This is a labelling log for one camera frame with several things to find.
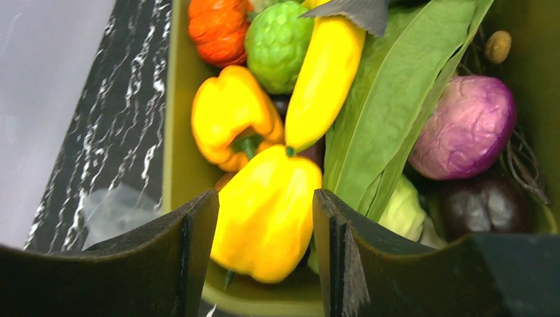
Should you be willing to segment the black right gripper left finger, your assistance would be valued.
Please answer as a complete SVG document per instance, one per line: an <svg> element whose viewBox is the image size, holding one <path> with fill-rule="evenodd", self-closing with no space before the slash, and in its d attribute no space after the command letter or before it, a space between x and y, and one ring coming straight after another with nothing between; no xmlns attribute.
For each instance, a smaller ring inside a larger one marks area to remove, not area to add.
<svg viewBox="0 0 560 317"><path fill-rule="evenodd" d="M2 316L196 316L219 208L215 190L78 252L1 248Z"/></svg>

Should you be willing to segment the yellow banana pepper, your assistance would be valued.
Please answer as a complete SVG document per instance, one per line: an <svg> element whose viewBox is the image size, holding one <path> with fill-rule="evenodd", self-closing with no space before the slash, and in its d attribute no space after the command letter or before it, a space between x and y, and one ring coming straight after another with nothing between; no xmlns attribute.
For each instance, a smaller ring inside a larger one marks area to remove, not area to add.
<svg viewBox="0 0 560 317"><path fill-rule="evenodd" d="M309 1L310 8L326 1ZM359 68L366 31L344 16L316 17L285 120L286 154L319 140L336 119Z"/></svg>

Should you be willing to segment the clear zip top bag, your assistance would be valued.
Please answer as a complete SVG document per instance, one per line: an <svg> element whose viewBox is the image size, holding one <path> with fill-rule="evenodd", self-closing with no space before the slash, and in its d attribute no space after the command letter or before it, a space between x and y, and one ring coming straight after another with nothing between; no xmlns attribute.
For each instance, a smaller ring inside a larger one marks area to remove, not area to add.
<svg viewBox="0 0 560 317"><path fill-rule="evenodd" d="M160 217L158 203L126 184L101 188L84 199L87 237L83 249Z"/></svg>

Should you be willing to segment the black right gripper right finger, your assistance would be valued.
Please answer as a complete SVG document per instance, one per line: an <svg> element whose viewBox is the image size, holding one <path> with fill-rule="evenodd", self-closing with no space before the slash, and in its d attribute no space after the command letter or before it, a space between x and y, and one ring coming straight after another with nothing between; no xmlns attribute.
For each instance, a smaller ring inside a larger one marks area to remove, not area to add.
<svg viewBox="0 0 560 317"><path fill-rule="evenodd" d="M316 190L325 316L558 316L559 236L470 234L436 250Z"/></svg>

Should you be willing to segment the green leafy vegetable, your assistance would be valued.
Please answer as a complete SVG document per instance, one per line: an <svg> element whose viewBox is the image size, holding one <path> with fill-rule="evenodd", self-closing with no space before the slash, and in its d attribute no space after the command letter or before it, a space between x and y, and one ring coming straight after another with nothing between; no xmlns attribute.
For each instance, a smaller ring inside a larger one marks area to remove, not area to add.
<svg viewBox="0 0 560 317"><path fill-rule="evenodd" d="M490 1L390 9L386 35L367 36L357 76L326 135L324 187L378 220L407 157Z"/></svg>

